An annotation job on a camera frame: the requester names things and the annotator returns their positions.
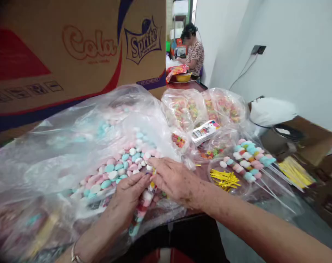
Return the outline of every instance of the cardboard box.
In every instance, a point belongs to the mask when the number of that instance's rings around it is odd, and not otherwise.
[[[298,154],[312,165],[318,166],[332,148],[332,132],[301,116],[296,116],[283,124],[305,135],[305,139],[299,143]]]
[[[165,23],[165,0],[0,3],[0,132],[120,85],[165,86]]]

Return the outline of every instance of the person's right hand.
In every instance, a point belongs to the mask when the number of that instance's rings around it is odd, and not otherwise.
[[[172,200],[180,205],[200,209],[199,191],[206,182],[198,178],[184,164],[170,158],[150,158],[148,163],[157,173],[150,179]]]

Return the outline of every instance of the bracelet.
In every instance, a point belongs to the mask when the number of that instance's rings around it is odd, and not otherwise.
[[[71,249],[71,262],[77,262],[77,263],[84,263],[83,260],[79,257],[79,255],[75,255],[75,246],[76,242],[73,243],[72,249]]]

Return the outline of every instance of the woman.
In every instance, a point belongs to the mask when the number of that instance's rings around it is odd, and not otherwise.
[[[243,239],[266,262],[331,262],[332,250],[278,217],[201,180],[170,158],[150,158],[157,174],[138,173],[117,186],[98,222],[57,260],[88,263],[99,260],[132,220],[138,198],[153,181],[172,200],[202,210]]]
[[[184,45],[188,46],[188,57],[177,58],[177,61],[189,66],[189,72],[192,73],[192,79],[197,80],[204,62],[203,44],[196,38],[198,28],[189,23],[183,29],[181,39]]]

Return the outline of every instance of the dark hair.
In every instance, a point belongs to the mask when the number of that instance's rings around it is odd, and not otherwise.
[[[184,41],[185,38],[190,38],[191,35],[196,36],[197,31],[198,28],[194,26],[193,23],[186,24],[181,34],[182,41]]]

